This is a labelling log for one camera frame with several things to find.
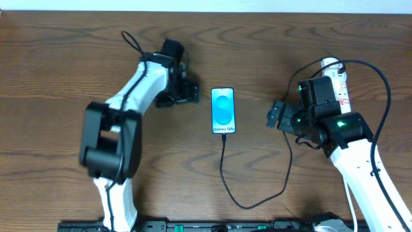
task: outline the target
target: white cable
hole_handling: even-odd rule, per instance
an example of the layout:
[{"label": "white cable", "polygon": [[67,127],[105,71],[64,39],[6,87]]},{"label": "white cable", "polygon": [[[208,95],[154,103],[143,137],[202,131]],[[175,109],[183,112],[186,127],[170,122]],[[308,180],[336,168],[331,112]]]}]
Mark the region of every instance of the white cable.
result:
[{"label": "white cable", "polygon": [[352,199],[351,199],[350,193],[349,193],[348,183],[345,179],[343,179],[343,185],[345,186],[346,197],[348,198],[350,213],[352,214],[353,232],[358,232],[358,222],[356,220],[355,210],[353,209],[353,204],[352,204]]}]

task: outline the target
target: wooden tabletop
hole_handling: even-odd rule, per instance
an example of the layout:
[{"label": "wooden tabletop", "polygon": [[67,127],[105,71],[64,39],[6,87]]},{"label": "wooden tabletop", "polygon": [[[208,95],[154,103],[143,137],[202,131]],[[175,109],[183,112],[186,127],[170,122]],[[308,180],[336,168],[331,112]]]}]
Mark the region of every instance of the wooden tabletop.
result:
[{"label": "wooden tabletop", "polygon": [[[246,206],[280,191],[289,151],[281,132],[265,127],[267,111],[293,72],[327,55],[368,61],[387,76],[393,100],[379,151],[412,209],[409,15],[3,12],[1,231],[56,231],[61,220],[104,215],[78,156],[85,107],[116,94],[136,71],[139,54],[121,30],[145,51],[159,50],[164,38],[180,41],[201,89],[199,104],[151,106],[144,115],[142,161],[133,179],[141,215],[271,220],[332,211],[350,219],[340,173],[321,151],[295,145],[293,136],[285,193],[256,209],[239,209],[221,183],[221,137],[211,133],[211,88],[231,86],[238,130],[227,137],[227,184]],[[319,68],[315,64],[297,80]],[[352,108],[375,131],[386,102],[383,82],[358,64],[349,64],[347,74]],[[298,100],[295,82],[290,101]]]}]

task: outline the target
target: smartphone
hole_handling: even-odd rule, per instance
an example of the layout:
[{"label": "smartphone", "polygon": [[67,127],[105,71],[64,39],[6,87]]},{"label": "smartphone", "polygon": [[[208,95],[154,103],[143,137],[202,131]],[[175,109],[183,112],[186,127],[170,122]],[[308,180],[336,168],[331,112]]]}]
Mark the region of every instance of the smartphone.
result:
[{"label": "smartphone", "polygon": [[212,89],[212,132],[236,132],[233,88]]}]

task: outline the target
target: white wall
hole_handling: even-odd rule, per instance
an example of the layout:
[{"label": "white wall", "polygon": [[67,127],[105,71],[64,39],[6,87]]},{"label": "white wall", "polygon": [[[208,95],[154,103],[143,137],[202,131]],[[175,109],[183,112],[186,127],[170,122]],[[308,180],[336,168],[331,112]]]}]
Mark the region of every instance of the white wall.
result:
[{"label": "white wall", "polygon": [[3,10],[412,14],[412,0],[1,0]]}]

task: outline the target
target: phone screen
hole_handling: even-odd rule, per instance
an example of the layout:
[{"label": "phone screen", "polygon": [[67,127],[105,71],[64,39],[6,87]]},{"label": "phone screen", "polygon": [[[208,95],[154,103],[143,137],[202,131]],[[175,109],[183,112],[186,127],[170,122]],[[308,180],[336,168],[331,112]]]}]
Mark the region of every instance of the phone screen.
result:
[{"label": "phone screen", "polygon": [[212,132],[236,132],[233,88],[212,89]]}]

